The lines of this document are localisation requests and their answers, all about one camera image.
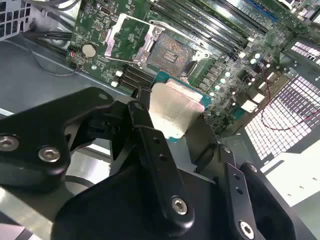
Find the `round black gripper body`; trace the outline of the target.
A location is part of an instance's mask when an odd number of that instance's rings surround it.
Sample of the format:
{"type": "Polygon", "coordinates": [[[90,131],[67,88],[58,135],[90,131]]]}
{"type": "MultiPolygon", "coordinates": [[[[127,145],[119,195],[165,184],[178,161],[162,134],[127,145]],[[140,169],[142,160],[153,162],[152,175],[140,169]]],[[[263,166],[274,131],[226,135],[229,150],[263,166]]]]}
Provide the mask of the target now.
{"type": "MultiPolygon", "coordinates": [[[[183,240],[231,240],[217,186],[181,170],[195,221],[183,240]]],[[[58,212],[55,240],[167,240],[159,208],[141,166],[134,164],[79,193],[58,212]]]]}

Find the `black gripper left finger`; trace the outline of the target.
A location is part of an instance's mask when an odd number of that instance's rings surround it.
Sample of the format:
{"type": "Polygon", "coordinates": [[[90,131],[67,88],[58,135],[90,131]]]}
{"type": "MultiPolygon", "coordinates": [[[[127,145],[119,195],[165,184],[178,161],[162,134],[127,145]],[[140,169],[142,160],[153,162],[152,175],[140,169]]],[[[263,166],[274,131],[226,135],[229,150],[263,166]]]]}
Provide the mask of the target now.
{"type": "Polygon", "coordinates": [[[0,122],[0,182],[49,192],[63,182],[72,153],[95,139],[111,142],[110,176],[139,165],[169,237],[181,237],[195,212],[161,131],[138,100],[123,103],[89,87],[0,122]]]}

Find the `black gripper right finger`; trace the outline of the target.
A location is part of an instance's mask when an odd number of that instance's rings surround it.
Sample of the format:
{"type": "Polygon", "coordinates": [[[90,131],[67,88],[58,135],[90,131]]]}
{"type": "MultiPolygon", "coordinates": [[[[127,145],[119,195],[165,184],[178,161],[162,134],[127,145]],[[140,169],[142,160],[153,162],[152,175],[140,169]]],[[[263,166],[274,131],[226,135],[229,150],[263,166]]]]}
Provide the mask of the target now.
{"type": "Polygon", "coordinates": [[[232,150],[218,142],[200,115],[187,129],[195,172],[215,182],[226,210],[222,230],[232,240],[314,240],[315,236],[256,166],[237,165],[232,150]]]}

